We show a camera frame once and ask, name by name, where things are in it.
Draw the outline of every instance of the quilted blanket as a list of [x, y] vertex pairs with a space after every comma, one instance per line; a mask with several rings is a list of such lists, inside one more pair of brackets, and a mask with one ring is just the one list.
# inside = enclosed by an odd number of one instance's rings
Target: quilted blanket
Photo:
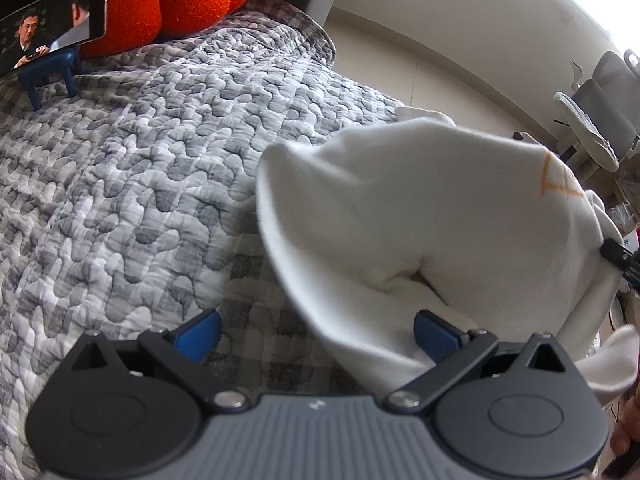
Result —
[[332, 72], [334, 46], [279, 0], [249, 0], [194, 38], [85, 64], [78, 96], [0, 83], [0, 472], [34, 478], [24, 421], [88, 329], [133, 338], [216, 308], [207, 366], [251, 394], [354, 381], [291, 309], [265, 256], [255, 167], [393, 121], [399, 102]]

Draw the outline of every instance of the beige tile floor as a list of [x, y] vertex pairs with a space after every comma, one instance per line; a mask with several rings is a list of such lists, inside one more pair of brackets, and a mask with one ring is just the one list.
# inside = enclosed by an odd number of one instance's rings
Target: beige tile floor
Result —
[[324, 28], [338, 51], [336, 72], [462, 126], [504, 136], [524, 130], [482, 94], [415, 54], [345, 23], [329, 20]]

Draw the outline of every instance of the metal screw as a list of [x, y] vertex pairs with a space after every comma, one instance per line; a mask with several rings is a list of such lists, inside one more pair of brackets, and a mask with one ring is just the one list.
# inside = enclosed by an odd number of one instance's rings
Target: metal screw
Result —
[[246, 402], [246, 397], [240, 392], [229, 390], [216, 393], [213, 397], [213, 402], [220, 408], [242, 408]]
[[396, 408], [415, 408], [420, 404], [418, 394], [406, 390], [398, 390], [389, 395], [386, 400]]

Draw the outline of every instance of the gray plaid bedspread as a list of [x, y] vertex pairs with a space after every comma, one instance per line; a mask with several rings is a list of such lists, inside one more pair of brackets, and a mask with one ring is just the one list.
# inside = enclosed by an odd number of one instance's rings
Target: gray plaid bedspread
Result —
[[0, 83], [1, 475], [33, 478], [29, 406], [84, 330], [133, 338], [204, 308], [224, 335], [207, 366], [252, 394], [346, 392], [257, 229], [255, 167], [271, 142], [322, 144], [394, 120], [399, 102], [332, 72], [334, 46], [278, 0], [196, 38], [86, 64], [78, 96], [33, 112]]

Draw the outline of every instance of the phone video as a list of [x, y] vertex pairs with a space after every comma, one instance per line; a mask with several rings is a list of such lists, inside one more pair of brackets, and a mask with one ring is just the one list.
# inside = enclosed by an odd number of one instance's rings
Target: phone video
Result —
[[[92, 9], [92, 1], [101, 2], [101, 8]], [[104, 2], [39, 0], [1, 20], [0, 76], [59, 48], [101, 37]], [[92, 27], [92, 10], [99, 27]]]

